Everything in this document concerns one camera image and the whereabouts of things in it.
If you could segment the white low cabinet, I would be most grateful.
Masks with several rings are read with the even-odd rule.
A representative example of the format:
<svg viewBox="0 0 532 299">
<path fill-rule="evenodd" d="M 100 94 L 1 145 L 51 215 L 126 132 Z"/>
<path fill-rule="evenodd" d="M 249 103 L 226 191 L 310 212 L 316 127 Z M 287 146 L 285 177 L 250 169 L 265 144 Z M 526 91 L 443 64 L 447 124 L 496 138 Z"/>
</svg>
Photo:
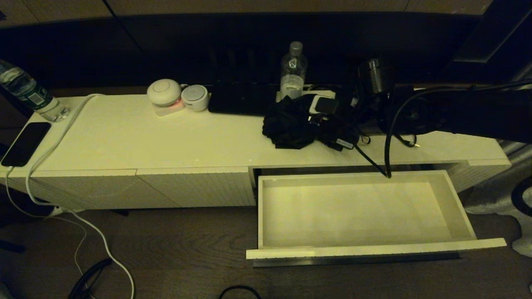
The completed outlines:
<svg viewBox="0 0 532 299">
<path fill-rule="evenodd" d="M 145 95 L 63 97 L 77 118 L 53 124 L 28 164 L 0 184 L 75 210 L 254 206 L 260 176 L 360 173 L 357 151 L 314 142 L 277 149 L 262 135 L 262 119 L 182 110 L 158 117 Z M 493 139 L 434 132 L 420 148 L 393 142 L 392 164 L 432 164 L 456 192 L 507 170 Z"/>
</svg>

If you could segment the black flat set-top box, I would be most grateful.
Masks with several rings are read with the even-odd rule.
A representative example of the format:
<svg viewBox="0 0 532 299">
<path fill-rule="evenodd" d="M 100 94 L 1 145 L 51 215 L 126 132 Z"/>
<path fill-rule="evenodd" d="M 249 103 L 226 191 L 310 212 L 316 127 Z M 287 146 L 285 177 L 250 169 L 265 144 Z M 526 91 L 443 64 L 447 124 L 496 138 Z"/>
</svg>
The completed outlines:
<svg viewBox="0 0 532 299">
<path fill-rule="evenodd" d="M 255 83 L 218 84 L 211 91 L 208 110 L 211 113 L 262 117 L 276 101 L 278 86 Z"/>
</svg>

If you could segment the grey curtain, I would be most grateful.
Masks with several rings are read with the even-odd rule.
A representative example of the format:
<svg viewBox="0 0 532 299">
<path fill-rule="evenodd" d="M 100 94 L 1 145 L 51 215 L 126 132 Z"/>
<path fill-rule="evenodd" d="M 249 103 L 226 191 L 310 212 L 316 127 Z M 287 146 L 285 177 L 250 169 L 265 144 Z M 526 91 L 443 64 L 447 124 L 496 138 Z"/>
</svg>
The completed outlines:
<svg viewBox="0 0 532 299">
<path fill-rule="evenodd" d="M 512 242 L 515 252 L 532 259 L 532 120 L 526 141 L 504 140 L 502 148 L 511 167 L 473 188 L 465 210 L 469 214 L 497 214 L 513 217 L 520 237 Z"/>
</svg>

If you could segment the water bottle green label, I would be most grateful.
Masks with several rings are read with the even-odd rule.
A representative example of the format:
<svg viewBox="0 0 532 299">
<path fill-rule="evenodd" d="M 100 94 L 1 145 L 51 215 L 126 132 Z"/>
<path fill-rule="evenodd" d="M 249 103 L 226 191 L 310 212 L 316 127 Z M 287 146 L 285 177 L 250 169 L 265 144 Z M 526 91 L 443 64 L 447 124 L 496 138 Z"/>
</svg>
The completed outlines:
<svg viewBox="0 0 532 299">
<path fill-rule="evenodd" d="M 69 109 L 18 66 L 0 59 L 0 86 L 50 122 L 68 117 Z"/>
</svg>

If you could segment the small white round speaker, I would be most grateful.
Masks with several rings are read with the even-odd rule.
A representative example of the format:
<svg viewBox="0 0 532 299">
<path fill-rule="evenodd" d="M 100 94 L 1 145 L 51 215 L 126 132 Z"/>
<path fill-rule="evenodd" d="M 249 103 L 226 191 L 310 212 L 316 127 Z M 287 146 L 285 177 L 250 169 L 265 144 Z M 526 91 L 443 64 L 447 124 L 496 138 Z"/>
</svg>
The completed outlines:
<svg viewBox="0 0 532 299">
<path fill-rule="evenodd" d="M 185 106 L 195 112 L 206 110 L 209 106 L 210 95 L 205 86 L 188 86 L 181 92 Z"/>
</svg>

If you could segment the black folding umbrella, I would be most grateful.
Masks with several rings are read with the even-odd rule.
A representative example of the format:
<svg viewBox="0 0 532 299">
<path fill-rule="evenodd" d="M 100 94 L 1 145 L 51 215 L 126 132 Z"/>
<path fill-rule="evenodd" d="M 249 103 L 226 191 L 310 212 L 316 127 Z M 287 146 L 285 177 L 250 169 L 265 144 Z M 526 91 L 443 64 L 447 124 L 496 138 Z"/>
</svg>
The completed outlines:
<svg viewBox="0 0 532 299">
<path fill-rule="evenodd" d="M 268 108 L 262 134 L 268 137 L 276 148 L 299 150 L 314 141 L 331 148 L 331 119 L 334 114 L 310 115 L 308 110 L 314 95 L 317 93 L 308 93 L 294 100 L 285 97 Z"/>
</svg>

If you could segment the large white round lamp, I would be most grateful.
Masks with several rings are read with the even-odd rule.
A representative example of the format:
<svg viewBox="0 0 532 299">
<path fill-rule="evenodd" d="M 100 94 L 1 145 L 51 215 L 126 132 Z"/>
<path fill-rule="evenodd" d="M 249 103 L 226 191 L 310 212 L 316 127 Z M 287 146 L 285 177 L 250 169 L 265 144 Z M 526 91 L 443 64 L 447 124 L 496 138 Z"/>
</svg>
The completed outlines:
<svg viewBox="0 0 532 299">
<path fill-rule="evenodd" d="M 156 80 L 146 91 L 148 100 L 155 114 L 159 117 L 165 117 L 185 109 L 181 93 L 181 85 L 172 79 Z"/>
</svg>

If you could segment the black smartphone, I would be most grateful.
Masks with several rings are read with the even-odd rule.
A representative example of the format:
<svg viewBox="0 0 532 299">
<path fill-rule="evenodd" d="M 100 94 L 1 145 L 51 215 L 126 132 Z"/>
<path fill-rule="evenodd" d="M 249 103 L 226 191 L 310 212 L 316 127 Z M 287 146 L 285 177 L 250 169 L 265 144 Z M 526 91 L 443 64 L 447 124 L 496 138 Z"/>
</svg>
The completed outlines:
<svg viewBox="0 0 532 299">
<path fill-rule="evenodd" d="M 48 122 L 34 122 L 26 125 L 4 155 L 1 165 L 13 168 L 25 166 L 51 126 L 51 123 Z"/>
</svg>

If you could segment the white drawer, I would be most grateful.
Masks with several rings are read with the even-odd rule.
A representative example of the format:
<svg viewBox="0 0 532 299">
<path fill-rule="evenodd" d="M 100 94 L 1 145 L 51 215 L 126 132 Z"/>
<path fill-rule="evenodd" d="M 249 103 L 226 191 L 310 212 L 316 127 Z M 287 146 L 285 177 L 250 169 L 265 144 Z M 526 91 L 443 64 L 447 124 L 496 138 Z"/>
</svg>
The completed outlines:
<svg viewBox="0 0 532 299">
<path fill-rule="evenodd" d="M 447 254 L 481 240 L 444 170 L 260 176 L 253 262 Z"/>
</svg>

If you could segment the clear water bottle grey cap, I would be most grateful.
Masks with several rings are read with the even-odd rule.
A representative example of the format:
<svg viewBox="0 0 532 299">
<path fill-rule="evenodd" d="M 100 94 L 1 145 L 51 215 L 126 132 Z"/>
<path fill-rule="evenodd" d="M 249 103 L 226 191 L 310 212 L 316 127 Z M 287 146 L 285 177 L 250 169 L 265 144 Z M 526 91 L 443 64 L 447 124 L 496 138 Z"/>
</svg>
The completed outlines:
<svg viewBox="0 0 532 299">
<path fill-rule="evenodd" d="M 291 42 L 289 52 L 281 61 L 281 100 L 285 97 L 294 100 L 302 96 L 307 69 L 308 59 L 303 54 L 302 42 Z"/>
</svg>

